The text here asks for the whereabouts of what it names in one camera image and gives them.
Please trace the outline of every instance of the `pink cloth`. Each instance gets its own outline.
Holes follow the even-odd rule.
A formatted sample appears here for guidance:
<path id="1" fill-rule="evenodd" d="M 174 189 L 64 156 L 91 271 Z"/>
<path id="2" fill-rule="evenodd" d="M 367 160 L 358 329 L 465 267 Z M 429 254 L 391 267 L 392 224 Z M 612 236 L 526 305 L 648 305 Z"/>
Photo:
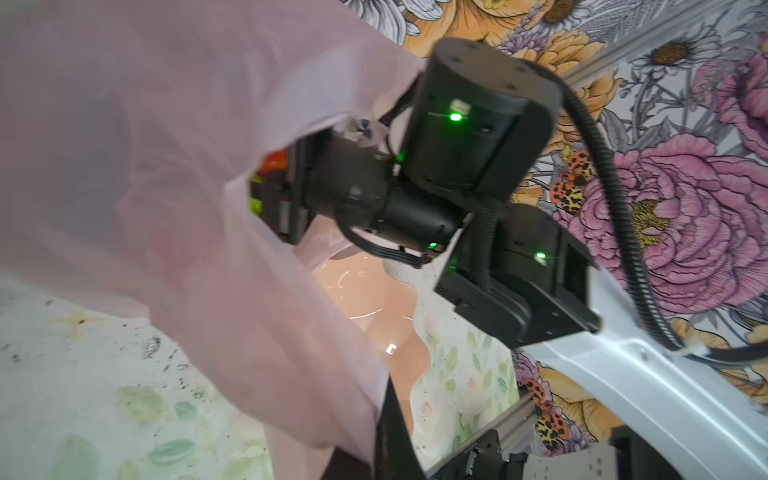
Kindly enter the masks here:
<path id="1" fill-rule="evenodd" d="M 18 5 L 0 33 L 0 265 L 149 314 L 244 412 L 371 461 L 386 365 L 246 184 L 266 152 L 384 112 L 422 60 L 337 0 Z"/>

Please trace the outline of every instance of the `pink peony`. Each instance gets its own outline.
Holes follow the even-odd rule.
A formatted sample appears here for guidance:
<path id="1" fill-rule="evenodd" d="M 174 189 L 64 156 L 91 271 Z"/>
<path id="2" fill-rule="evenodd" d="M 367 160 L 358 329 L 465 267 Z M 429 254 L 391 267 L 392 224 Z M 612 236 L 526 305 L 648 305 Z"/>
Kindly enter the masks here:
<path id="1" fill-rule="evenodd" d="M 614 161 L 643 247 L 650 282 L 666 313 L 745 303 L 768 290 L 768 167 L 716 157 L 706 138 L 676 135 Z M 555 218 L 626 286 L 603 190 L 584 189 L 578 217 Z"/>
<path id="2" fill-rule="evenodd" d="M 745 62 L 708 61 L 696 72 L 691 94 L 705 107 L 712 102 L 724 124 L 739 129 L 744 146 L 768 161 L 768 58 L 750 53 Z"/>

